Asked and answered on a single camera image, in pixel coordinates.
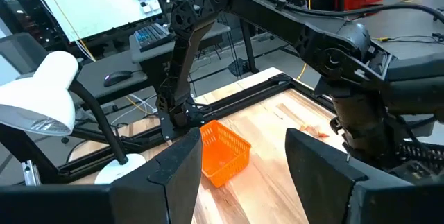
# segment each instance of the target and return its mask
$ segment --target lamp base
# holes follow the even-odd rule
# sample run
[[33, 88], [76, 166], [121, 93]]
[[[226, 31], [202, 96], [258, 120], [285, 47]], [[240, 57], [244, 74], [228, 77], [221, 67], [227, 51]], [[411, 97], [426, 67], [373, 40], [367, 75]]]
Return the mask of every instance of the lamp base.
[[145, 157], [139, 154], [127, 154], [126, 157], [128, 161], [124, 165], [120, 165], [117, 160], [107, 164], [100, 170], [94, 184], [110, 184], [146, 163]]

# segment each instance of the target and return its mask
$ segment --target desk lamp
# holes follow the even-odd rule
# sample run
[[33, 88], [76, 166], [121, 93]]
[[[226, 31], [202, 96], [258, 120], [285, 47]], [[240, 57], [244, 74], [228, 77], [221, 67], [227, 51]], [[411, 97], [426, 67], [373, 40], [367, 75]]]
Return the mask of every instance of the desk lamp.
[[78, 63], [64, 51], [48, 54], [30, 78], [0, 87], [0, 123], [41, 135], [66, 136], [75, 122], [74, 103], [68, 90], [81, 97], [116, 156], [97, 175], [96, 184], [109, 184], [134, 171], [146, 160], [139, 154], [126, 155], [97, 100], [76, 79]]

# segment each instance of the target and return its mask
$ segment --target computer mouse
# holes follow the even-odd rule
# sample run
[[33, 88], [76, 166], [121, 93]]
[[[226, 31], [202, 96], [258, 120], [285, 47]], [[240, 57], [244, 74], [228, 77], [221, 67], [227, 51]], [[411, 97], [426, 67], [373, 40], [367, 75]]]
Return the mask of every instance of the computer mouse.
[[104, 87], [109, 87], [112, 85], [115, 85], [117, 83], [120, 83], [121, 81], [125, 81], [133, 75], [132, 71], [116, 71], [111, 73], [110, 75], [107, 75], [105, 77], [105, 82], [103, 82]]

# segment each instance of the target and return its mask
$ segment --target wooden tabletop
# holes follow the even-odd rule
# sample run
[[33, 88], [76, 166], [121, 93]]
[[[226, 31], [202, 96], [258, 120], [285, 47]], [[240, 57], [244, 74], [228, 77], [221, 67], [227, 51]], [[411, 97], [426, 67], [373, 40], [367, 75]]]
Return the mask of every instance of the wooden tabletop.
[[[270, 68], [208, 94], [199, 103], [212, 103], [260, 83], [281, 71]], [[344, 151], [342, 138], [329, 125], [334, 115], [293, 90], [236, 112], [219, 121], [251, 143], [250, 163], [220, 188], [212, 186], [202, 175], [192, 223], [308, 223], [285, 157], [287, 128], [304, 124], [316, 126], [329, 137], [325, 143]], [[159, 124], [158, 119], [144, 119], [120, 129], [121, 135], [135, 135]], [[93, 141], [79, 146], [71, 158], [76, 159], [105, 144]], [[168, 147], [163, 144], [142, 155], [151, 159]], [[75, 182], [93, 184], [97, 173]]]

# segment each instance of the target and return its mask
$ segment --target orange object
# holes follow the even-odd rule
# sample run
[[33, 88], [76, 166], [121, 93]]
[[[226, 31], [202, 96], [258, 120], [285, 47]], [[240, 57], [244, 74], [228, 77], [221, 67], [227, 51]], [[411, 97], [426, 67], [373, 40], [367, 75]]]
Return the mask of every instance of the orange object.
[[317, 128], [315, 128], [311, 125], [308, 125], [306, 123], [304, 123], [299, 128], [299, 131], [307, 131], [313, 137], [320, 137], [320, 138], [329, 137], [329, 135], [319, 132]]
[[216, 120], [200, 127], [202, 173], [215, 187], [224, 185], [248, 165], [251, 144]]

